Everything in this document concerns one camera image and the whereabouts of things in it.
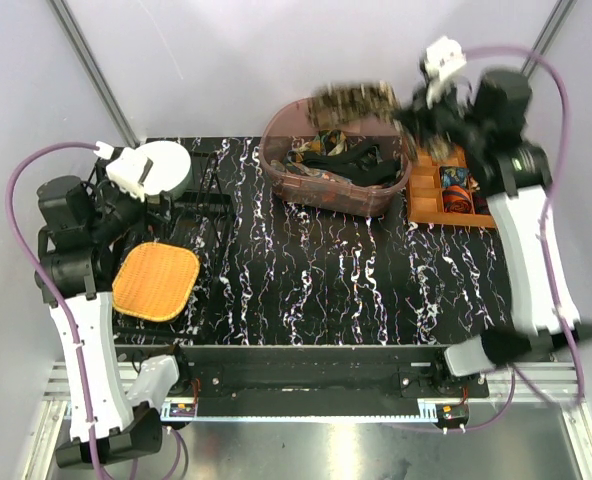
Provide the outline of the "brown floral patterned tie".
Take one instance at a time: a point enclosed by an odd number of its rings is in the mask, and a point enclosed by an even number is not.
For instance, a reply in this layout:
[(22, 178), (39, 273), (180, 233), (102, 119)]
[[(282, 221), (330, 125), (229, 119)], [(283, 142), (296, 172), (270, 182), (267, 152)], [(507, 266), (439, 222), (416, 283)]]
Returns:
[(394, 128), (410, 149), (422, 148), (442, 163), (454, 152), (454, 144), (446, 134), (430, 128), (426, 90), (426, 86), (416, 88), (404, 105), (384, 81), (330, 84), (307, 100), (307, 119), (318, 130), (330, 130), (373, 117)]

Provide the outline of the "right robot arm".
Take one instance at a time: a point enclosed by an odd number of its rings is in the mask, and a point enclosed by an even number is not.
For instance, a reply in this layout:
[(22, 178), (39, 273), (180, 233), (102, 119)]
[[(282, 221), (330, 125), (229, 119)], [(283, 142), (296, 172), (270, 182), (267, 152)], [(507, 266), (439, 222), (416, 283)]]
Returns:
[(566, 285), (553, 223), (543, 218), (552, 175), (545, 151), (523, 137), (532, 89), (514, 69), (492, 68), (474, 101), (461, 104), (451, 76), (428, 74), (397, 119), (427, 145), (460, 147), (501, 238), (511, 287), (510, 330), (490, 327), (448, 347), (430, 371), (442, 396), (466, 377), (524, 359), (592, 342), (592, 321), (581, 318)]

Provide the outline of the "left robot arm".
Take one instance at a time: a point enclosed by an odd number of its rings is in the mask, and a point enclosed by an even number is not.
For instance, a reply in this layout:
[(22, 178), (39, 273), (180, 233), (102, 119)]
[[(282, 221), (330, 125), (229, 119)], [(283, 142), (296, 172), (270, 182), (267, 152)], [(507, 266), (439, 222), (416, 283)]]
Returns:
[(138, 218), (138, 203), (119, 199), (117, 213), (102, 219), (77, 176), (37, 190), (45, 226), (38, 234), (42, 291), (60, 335), (70, 389), (70, 439), (55, 451), (59, 467), (90, 469), (136, 460), (160, 451), (161, 412), (167, 395), (191, 386), (192, 372), (176, 347), (141, 364), (125, 388), (112, 330), (111, 243)]

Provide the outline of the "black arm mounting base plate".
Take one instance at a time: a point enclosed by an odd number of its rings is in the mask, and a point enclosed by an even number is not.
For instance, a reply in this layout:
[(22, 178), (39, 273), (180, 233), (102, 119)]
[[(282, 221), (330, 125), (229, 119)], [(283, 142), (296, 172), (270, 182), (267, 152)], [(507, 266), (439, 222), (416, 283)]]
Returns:
[(440, 346), (189, 346), (182, 349), (199, 397), (255, 393), (367, 391), (421, 397), (489, 397), (475, 376), (438, 384)]

